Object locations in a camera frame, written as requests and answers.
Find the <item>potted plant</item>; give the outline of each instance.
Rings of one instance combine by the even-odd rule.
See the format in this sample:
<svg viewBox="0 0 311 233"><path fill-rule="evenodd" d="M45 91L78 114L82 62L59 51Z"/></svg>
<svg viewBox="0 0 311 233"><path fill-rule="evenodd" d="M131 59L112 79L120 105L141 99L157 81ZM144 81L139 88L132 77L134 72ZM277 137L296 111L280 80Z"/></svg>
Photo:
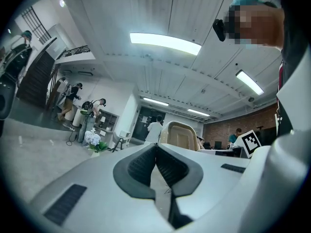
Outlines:
<svg viewBox="0 0 311 233"><path fill-rule="evenodd" d="M94 151L91 158L99 156L100 152L108 148L107 143L101 141L101 137L95 133L94 128L91 131L86 131L85 140L89 144L89 149Z"/></svg>

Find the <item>computer monitor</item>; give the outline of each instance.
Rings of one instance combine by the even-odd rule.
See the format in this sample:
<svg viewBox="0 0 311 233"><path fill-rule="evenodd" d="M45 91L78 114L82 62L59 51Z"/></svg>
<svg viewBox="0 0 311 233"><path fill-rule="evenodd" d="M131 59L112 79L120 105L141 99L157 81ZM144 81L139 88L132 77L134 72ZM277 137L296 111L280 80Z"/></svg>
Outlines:
<svg viewBox="0 0 311 233"><path fill-rule="evenodd" d="M221 150L222 149L222 142L215 141L215 149Z"/></svg>

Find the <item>floor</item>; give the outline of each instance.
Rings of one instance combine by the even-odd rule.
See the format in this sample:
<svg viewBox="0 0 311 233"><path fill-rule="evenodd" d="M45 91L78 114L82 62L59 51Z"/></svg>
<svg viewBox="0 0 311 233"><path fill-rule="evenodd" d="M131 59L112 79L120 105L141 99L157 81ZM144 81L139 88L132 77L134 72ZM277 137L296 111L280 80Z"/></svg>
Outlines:
<svg viewBox="0 0 311 233"><path fill-rule="evenodd" d="M30 202L50 182L87 160L91 154L92 151L82 148L77 141L68 146L62 140L19 136L0 138L1 166L17 195L26 202ZM151 174L151 188L156 192L156 207L163 217L168 218L171 193L156 166Z"/></svg>
<svg viewBox="0 0 311 233"><path fill-rule="evenodd" d="M64 122L60 123L58 121L56 117L58 112L60 112L59 108L53 112L50 112L24 102L21 99L15 98L9 117L16 121L39 126L42 128L68 131L69 129L63 126Z"/></svg>

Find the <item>beige chair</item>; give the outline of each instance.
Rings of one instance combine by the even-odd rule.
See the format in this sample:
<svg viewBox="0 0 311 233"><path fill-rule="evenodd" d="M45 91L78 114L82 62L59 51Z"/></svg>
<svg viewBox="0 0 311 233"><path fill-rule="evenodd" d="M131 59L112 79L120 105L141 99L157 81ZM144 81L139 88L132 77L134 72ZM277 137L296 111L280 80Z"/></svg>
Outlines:
<svg viewBox="0 0 311 233"><path fill-rule="evenodd" d="M188 150L198 151L196 133L187 124L171 121L163 129L159 143L168 143Z"/></svg>

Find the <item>staircase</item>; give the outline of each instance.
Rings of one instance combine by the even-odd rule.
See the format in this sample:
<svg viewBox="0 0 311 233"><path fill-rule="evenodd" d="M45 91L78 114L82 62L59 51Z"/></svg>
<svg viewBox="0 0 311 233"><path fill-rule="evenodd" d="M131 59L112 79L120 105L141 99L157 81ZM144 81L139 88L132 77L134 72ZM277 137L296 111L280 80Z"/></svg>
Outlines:
<svg viewBox="0 0 311 233"><path fill-rule="evenodd" d="M30 65L16 97L40 108L45 108L48 85L55 60L43 51Z"/></svg>

